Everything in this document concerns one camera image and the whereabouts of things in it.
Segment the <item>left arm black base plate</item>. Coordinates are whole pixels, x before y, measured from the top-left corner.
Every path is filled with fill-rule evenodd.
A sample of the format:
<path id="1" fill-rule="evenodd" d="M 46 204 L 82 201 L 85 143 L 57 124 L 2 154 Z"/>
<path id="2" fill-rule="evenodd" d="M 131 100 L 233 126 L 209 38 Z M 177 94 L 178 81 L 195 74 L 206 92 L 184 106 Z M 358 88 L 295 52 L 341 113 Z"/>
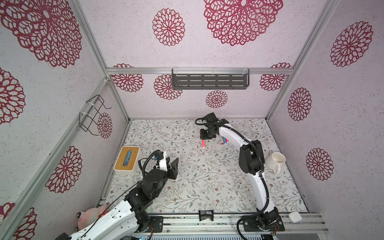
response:
<path id="1" fill-rule="evenodd" d="M 154 216 L 142 221 L 137 225 L 137 219 L 134 218 L 134 223 L 138 227 L 134 233 L 161 233 L 163 231 L 164 217 Z"/>

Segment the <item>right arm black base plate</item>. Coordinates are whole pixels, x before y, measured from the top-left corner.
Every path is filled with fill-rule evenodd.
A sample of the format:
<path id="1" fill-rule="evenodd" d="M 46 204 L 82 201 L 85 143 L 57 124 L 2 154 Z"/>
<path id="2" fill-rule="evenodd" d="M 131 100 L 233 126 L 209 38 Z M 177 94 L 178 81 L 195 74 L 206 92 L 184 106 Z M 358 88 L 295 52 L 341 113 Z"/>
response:
<path id="1" fill-rule="evenodd" d="M 243 221 L 246 232 L 284 232 L 285 226 L 281 218 L 269 221 L 262 216 L 256 216 Z"/>

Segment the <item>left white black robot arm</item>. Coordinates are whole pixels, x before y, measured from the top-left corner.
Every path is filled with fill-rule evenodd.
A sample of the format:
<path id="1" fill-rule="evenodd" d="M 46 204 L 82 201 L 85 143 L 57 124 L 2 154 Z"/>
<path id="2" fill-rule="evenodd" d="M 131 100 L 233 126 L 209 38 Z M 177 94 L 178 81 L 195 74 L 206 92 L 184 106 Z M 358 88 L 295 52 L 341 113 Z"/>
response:
<path id="1" fill-rule="evenodd" d="M 76 233 L 62 233 L 57 240 L 120 240 L 147 229 L 151 217 L 146 209 L 159 197 L 169 179 L 178 175 L 179 159 L 166 159 L 167 171 L 153 169 L 113 209 Z"/>

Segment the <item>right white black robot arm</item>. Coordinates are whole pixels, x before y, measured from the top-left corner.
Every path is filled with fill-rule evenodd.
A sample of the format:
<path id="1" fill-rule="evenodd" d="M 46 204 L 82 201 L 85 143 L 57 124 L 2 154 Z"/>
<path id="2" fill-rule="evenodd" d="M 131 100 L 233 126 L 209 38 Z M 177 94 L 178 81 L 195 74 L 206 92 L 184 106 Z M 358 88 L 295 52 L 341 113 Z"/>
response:
<path id="1" fill-rule="evenodd" d="M 237 222 L 237 230 L 243 224 L 264 232 L 283 231 L 283 220 L 271 200 L 265 181 L 265 158 L 260 141 L 246 138 L 225 119 L 209 121 L 208 118 L 199 118 L 195 120 L 195 124 L 205 127 L 200 131 L 202 140 L 210 140 L 219 135 L 234 145 L 239 151 L 240 169 L 250 178 L 257 210 L 252 215 L 241 217 Z"/>

